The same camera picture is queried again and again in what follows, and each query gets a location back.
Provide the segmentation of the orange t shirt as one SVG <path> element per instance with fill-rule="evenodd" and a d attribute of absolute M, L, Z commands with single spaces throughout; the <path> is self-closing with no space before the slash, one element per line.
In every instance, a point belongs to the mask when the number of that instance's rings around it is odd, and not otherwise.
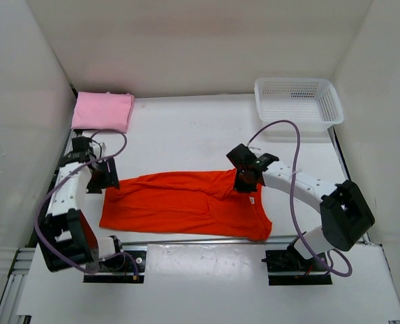
<path fill-rule="evenodd" d="M 272 222 L 261 186 L 234 189 L 236 170 L 172 171 L 122 180 L 105 191 L 100 227 L 123 232 L 200 234 L 264 241 Z"/>

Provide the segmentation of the pink t shirt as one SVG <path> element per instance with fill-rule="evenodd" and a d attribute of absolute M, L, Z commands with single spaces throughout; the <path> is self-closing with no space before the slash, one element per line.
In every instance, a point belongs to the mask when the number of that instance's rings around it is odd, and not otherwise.
<path fill-rule="evenodd" d="M 116 130 L 126 133 L 134 108 L 131 94 L 79 92 L 72 130 Z"/>

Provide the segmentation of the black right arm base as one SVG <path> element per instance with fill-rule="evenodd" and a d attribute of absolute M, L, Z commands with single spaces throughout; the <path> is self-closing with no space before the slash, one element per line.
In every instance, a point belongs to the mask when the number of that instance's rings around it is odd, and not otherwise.
<path fill-rule="evenodd" d="M 269 286 L 331 286 L 332 278 L 315 258 L 300 261 L 286 249 L 287 245 L 264 244 L 262 263 L 267 267 Z"/>

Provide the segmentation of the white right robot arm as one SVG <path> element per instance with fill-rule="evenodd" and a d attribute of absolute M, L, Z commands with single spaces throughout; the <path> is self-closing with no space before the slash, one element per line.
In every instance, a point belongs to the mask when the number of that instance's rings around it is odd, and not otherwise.
<path fill-rule="evenodd" d="M 333 184 L 305 173 L 294 173 L 278 157 L 270 153 L 256 155 L 244 144 L 226 156 L 236 168 L 236 191 L 256 192 L 260 186 L 279 190 L 291 194 L 291 202 L 300 200 L 320 214 L 321 225 L 287 248 L 287 261 L 294 269 L 306 268 L 315 254 L 332 249 L 349 251 L 375 224 L 359 186 L 351 180 Z"/>

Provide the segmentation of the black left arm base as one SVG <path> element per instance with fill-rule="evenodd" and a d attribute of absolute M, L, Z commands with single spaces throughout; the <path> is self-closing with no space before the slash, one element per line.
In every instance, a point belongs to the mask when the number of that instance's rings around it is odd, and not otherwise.
<path fill-rule="evenodd" d="M 95 274 L 84 274 L 85 284 L 143 284 L 147 265 L 146 245 L 124 245 L 123 250 L 131 255 L 98 262 Z"/>

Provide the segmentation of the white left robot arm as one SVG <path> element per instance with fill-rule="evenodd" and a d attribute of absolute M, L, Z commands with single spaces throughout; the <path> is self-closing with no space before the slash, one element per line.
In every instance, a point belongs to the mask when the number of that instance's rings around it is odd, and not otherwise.
<path fill-rule="evenodd" d="M 51 272 L 75 268 L 92 275 L 101 263 L 111 270 L 123 267 L 126 255 L 115 236 L 98 238 L 82 211 L 87 194 L 120 187 L 114 156 L 91 137 L 72 139 L 72 149 L 59 162 L 59 181 L 45 197 L 44 215 L 34 229 L 45 264 Z"/>

